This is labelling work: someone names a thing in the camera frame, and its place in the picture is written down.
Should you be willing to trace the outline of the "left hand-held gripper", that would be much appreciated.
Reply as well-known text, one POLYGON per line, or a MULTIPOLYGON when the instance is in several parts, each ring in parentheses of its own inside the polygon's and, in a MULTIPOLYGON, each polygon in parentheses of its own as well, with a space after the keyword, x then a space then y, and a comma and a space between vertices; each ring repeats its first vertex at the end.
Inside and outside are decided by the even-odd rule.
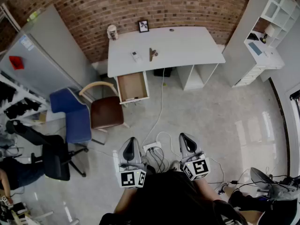
POLYGON ((126 140, 119 150, 120 158, 116 176, 121 188, 142 188, 144 186, 147 164, 140 154, 139 142, 135 137, 126 140))

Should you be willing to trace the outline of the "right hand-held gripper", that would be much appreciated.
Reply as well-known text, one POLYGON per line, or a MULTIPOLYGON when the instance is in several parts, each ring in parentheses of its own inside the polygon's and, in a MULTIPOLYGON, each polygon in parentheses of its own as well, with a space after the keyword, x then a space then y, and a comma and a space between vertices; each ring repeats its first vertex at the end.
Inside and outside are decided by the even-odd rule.
POLYGON ((198 139, 188 133, 180 133, 179 143, 183 157, 181 161, 183 172, 191 181, 205 178, 210 173, 210 162, 198 145, 198 139))

